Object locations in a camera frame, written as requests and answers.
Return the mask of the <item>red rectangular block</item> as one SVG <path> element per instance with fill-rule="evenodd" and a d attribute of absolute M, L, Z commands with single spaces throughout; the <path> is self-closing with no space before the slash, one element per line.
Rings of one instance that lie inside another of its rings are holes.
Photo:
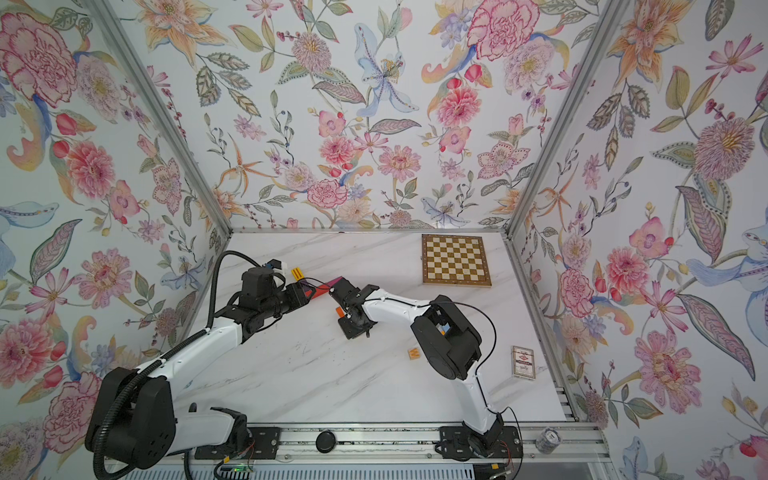
<path fill-rule="evenodd" d="M 315 288 L 313 297 L 317 298 L 322 295 L 328 294 L 331 289 L 332 287 L 329 285 L 319 285 Z"/>

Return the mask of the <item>yellow striped block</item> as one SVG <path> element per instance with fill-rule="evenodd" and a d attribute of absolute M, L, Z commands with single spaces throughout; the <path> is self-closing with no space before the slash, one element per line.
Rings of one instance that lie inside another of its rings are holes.
<path fill-rule="evenodd" d="M 301 280 L 303 280 L 305 278 L 305 275 L 304 275 L 303 271 L 300 268 L 298 268 L 298 267 L 293 268 L 291 270 L 291 274 L 292 274 L 292 276 L 293 276 L 295 281 L 301 281 Z"/>

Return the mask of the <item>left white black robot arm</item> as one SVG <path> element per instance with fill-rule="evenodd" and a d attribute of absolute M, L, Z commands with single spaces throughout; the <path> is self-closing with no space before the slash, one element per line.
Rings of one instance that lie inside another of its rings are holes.
<path fill-rule="evenodd" d="M 222 259 L 214 265 L 203 328 L 167 352 L 133 369 L 117 367 L 103 379 L 85 437 L 98 479 L 120 479 L 149 469 L 169 454 L 211 447 L 240 456 L 254 436 L 246 414 L 228 407 L 185 404 L 185 389 L 217 359 L 274 326 L 315 297 L 316 287 L 288 282 L 279 261 L 260 264 L 243 253 L 224 251 L 249 263 L 242 286 L 217 307 Z"/>

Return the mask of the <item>magenta rectangular block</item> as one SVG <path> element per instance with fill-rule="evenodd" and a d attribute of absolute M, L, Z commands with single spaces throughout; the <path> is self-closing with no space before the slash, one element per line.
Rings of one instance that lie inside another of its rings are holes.
<path fill-rule="evenodd" d="M 329 280 L 329 281 L 328 281 L 328 282 L 326 282 L 326 283 L 327 283 L 327 285 L 328 285 L 330 288 L 332 288 L 332 287 L 334 287 L 336 284 L 338 284 L 338 283 L 339 283 L 340 281 L 342 281 L 342 280 L 344 280 L 344 277 L 343 277 L 343 276 L 340 276 L 340 277 L 334 278 L 334 279 L 332 279 L 332 280 Z"/>

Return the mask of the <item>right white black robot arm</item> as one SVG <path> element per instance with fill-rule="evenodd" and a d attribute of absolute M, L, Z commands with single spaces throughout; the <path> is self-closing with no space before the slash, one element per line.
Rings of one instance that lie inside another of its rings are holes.
<path fill-rule="evenodd" d="M 445 295 L 425 301 L 375 285 L 357 288 L 345 278 L 330 287 L 329 294 L 341 310 L 338 323 L 347 339 L 368 336 L 378 324 L 406 325 L 433 370 L 452 382 L 463 418 L 459 426 L 439 429 L 436 453 L 457 461 L 523 457 L 519 424 L 507 425 L 485 396 L 479 376 L 482 337 L 459 303 Z"/>

